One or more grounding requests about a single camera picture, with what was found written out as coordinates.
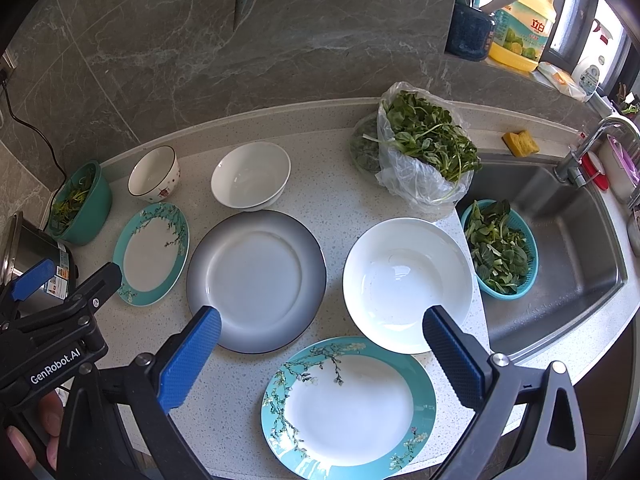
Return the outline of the small teal floral plate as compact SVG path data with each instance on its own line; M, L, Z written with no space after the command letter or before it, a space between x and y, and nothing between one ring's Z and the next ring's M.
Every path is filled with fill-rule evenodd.
M189 223L176 205L160 202L138 211L114 248L113 261L122 271L119 297L133 307L163 299L180 278L189 246Z

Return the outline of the white deep plate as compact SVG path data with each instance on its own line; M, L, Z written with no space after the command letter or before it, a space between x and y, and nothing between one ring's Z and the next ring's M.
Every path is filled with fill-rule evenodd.
M343 271L347 311L364 336L401 354L430 351L423 315L443 307L458 323L469 313L475 278L460 246L417 218L372 226L350 250Z

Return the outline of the grey gradient dinner plate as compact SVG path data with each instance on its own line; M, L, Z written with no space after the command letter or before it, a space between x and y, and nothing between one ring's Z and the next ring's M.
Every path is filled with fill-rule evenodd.
M190 310L217 309L219 344L259 354L278 350L310 325L326 291L326 260L306 226L261 210L222 220L198 243L186 277Z

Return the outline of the white bowl red flowers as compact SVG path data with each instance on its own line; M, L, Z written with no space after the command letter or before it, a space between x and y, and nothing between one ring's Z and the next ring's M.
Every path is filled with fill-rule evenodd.
M145 203L159 203L175 191L180 180L176 151L159 146L137 162L128 179L128 192Z

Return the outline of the white ceramic bowl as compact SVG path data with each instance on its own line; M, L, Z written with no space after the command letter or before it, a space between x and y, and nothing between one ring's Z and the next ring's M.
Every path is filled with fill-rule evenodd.
M280 198L291 170L290 155L280 145L247 143L218 162L210 188L221 205L239 211L258 211Z

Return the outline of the stainless steel cooker pot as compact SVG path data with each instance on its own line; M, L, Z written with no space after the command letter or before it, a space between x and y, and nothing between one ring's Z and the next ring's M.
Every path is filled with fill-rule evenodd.
M54 277L21 303L21 316L62 304L76 289L78 269L70 248L34 226L21 211L12 214L1 237L1 286L43 259L55 264Z

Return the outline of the green bowl with vegetables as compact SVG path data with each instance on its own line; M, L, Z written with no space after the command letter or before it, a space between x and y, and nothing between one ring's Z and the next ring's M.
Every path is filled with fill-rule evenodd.
M75 246L92 242L110 214L112 191L102 167L86 162L65 182L52 200L46 232Z

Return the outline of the teal colander with greens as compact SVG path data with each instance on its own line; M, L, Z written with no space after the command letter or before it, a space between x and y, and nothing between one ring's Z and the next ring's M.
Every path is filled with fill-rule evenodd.
M538 247L507 200L474 200L461 217L480 289L498 300L523 298L538 274Z

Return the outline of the stainless steel sink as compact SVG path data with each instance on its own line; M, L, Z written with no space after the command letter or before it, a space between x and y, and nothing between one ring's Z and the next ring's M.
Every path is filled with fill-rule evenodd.
M556 180L547 157L485 154L460 200L508 200L533 231L538 274L521 299L482 295L490 348L521 361L551 346L613 298L628 274L600 190Z

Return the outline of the chrome faucet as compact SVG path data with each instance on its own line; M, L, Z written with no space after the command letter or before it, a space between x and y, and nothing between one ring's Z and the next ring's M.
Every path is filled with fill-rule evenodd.
M576 188L582 188L587 180L580 169L580 162L602 134L605 133L629 133L631 139L639 140L638 127L628 118L620 115L611 115L603 118L597 127L588 133L577 145L571 148L567 155L555 166L555 177L561 183L570 183Z

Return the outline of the plastic bag of greens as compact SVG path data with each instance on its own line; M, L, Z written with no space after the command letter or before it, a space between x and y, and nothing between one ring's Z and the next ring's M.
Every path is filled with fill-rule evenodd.
M480 154L457 107L396 82L349 140L356 168L427 219L448 216L480 171Z

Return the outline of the yellow sponge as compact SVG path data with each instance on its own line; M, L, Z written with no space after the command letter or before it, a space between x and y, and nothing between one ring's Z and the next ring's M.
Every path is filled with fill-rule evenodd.
M527 130L507 132L502 140L511 154L516 158L524 158L539 152L539 146Z

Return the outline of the red round brush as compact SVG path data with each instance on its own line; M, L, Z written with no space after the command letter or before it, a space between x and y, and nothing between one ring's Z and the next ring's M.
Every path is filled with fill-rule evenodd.
M608 177L605 174L602 162L596 154L589 151L587 154L582 156L580 164L587 174L587 182L593 182L601 191L607 191L610 188Z

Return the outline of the dark blue utensil holder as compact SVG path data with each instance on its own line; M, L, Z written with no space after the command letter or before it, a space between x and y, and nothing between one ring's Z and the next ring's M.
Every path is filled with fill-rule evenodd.
M480 62L488 58L494 38L496 20L464 3L456 3L452 11L446 51L467 61Z

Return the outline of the yellow dish soap bottle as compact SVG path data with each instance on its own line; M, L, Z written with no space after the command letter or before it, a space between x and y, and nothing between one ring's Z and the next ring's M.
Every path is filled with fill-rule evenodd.
M524 73L536 70L556 18L553 0L516 0L495 12L489 57Z

